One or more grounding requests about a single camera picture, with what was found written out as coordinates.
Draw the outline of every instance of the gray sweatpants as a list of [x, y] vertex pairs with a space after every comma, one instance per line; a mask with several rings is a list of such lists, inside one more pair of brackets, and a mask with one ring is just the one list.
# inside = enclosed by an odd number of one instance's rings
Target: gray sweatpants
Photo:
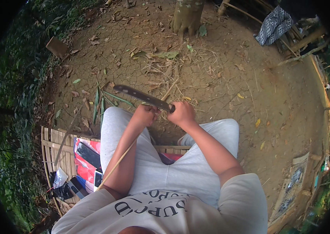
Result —
[[[104, 113], [101, 128], [101, 168], [105, 172], [117, 144], [128, 125], [132, 113], [118, 107], [109, 107]], [[236, 158], [239, 125], [234, 119], [222, 119], [200, 124]], [[182, 145], [190, 150], [172, 165], [162, 163], [145, 128], [136, 143], [134, 180], [129, 194], [150, 190], [170, 190], [198, 197], [217, 208], [220, 181], [208, 165], [195, 141], [186, 134]]]

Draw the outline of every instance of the dirt ground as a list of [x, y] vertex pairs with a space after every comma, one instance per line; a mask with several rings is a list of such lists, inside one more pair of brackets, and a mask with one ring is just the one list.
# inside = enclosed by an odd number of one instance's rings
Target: dirt ground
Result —
[[[89, 12], [95, 16], [90, 27], [75, 35], [72, 49], [80, 51], [63, 63], [72, 72], [69, 77], [67, 73], [59, 76], [61, 68], [56, 70], [52, 78], [54, 84], [48, 87], [54, 97], [45, 97], [47, 102], [55, 101], [54, 114], [61, 110], [55, 121], [53, 117], [50, 127], [67, 129], [74, 118], [74, 110], [82, 104], [82, 90], [90, 92], [89, 101], [94, 102], [96, 89], [91, 88], [97, 81], [101, 85], [112, 81], [148, 92], [154, 88], [146, 84], [149, 81], [168, 81], [171, 85], [174, 72], [170, 78], [163, 73], [169, 65], [172, 68], [178, 65], [181, 78], [167, 101], [189, 97], [200, 124], [225, 118], [233, 118], [239, 123], [238, 160], [245, 172], [256, 173], [261, 183], [266, 182], [263, 188], [270, 217], [292, 159], [308, 151], [321, 154], [322, 141], [327, 138], [320, 99], [322, 85], [311, 59], [270, 71], [268, 66], [283, 61], [283, 58], [275, 45], [261, 47], [253, 39], [252, 34], [257, 33], [260, 25], [236, 12], [229, 13], [230, 18], [219, 18], [212, 4], [206, 3], [202, 14], [207, 36], [185, 36], [183, 44], [167, 27], [174, 3], [137, 1], [130, 9], [122, 4], [125, 2], [113, 4], [105, 14], [98, 8]], [[93, 35], [98, 37], [95, 41], [100, 44], [89, 43], [88, 39]], [[130, 55], [135, 48], [153, 52], [153, 46], [157, 47], [157, 52], [163, 52], [170, 44], [169, 51], [179, 52], [172, 61], [145, 56], [133, 59]], [[192, 46], [193, 52], [187, 49], [187, 44]], [[148, 64], [163, 73], [148, 72], [153, 70]], [[167, 89], [168, 85], [163, 83], [150, 94], [161, 98]], [[80, 96], [73, 98], [71, 91], [77, 91]], [[106, 91], [112, 93], [112, 88], [107, 86]], [[116, 95], [134, 105], [141, 103]], [[134, 111], [122, 101], [118, 101], [118, 106]], [[89, 131], [82, 123], [84, 118], [89, 121], [93, 134], [99, 136], [100, 118], [98, 116], [94, 126], [92, 114], [93, 105], [91, 110], [83, 108], [74, 130]], [[261, 123], [256, 128], [258, 119]], [[164, 118], [160, 118], [150, 132], [157, 144], [174, 144], [184, 135], [181, 129]]]

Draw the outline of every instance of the hand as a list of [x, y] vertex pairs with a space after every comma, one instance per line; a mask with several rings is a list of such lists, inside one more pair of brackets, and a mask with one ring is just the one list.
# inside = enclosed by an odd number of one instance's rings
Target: hand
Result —
[[161, 111], [155, 106], [140, 104], [135, 110], [130, 122], [134, 122], [144, 129], [145, 127], [151, 126], [160, 113]]
[[186, 101], [173, 101], [175, 106], [173, 113], [167, 113], [167, 119], [181, 127], [183, 130], [190, 124], [195, 124], [195, 110], [193, 106]]

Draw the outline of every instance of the white t-shirt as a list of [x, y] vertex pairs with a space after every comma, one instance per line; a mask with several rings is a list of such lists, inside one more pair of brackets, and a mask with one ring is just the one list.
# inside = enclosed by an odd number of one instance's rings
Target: white t-shirt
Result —
[[152, 190], [116, 201], [105, 189], [79, 201], [52, 233], [118, 233], [140, 226], [155, 233], [266, 233], [268, 213], [256, 174], [237, 175], [221, 188], [218, 209], [190, 194]]

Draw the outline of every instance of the machete handle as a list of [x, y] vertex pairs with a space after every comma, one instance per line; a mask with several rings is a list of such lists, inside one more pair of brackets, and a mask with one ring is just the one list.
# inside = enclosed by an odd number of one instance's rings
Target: machete handle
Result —
[[170, 114], [175, 111], [175, 105], [170, 104]]

